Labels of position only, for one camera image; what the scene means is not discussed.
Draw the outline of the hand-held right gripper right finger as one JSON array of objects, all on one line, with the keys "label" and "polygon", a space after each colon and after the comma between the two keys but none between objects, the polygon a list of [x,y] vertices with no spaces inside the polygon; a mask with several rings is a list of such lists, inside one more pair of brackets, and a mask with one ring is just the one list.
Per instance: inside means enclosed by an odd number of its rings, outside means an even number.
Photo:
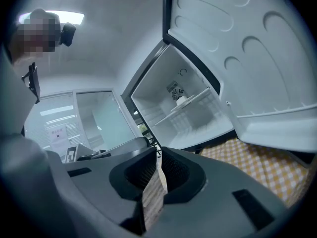
[{"label": "hand-held right gripper right finger", "polygon": [[268,188],[234,165],[162,149],[168,193],[148,238],[261,238],[286,212]]}]

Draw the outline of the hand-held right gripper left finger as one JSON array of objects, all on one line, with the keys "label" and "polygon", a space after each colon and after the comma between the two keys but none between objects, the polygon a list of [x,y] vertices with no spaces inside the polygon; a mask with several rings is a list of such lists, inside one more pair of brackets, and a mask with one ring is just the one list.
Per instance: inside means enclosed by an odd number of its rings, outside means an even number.
[{"label": "hand-held right gripper left finger", "polygon": [[145,236],[141,181],[156,170],[154,148],[65,164],[48,152],[48,159],[75,237]]}]

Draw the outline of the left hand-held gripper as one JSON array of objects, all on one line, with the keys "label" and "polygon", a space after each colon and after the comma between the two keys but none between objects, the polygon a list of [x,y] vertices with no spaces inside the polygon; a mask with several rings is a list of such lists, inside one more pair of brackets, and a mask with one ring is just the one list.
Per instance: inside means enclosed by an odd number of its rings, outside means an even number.
[{"label": "left hand-held gripper", "polygon": [[133,152],[136,150],[140,150],[143,148],[149,148],[149,146],[150,146],[149,140],[145,137],[134,138],[130,141],[127,141],[107,151],[106,150],[93,151],[82,144],[78,144],[77,146],[69,147],[67,149],[66,155],[64,157],[64,162],[72,163],[76,161],[90,160],[93,158],[112,157],[116,155]]}]

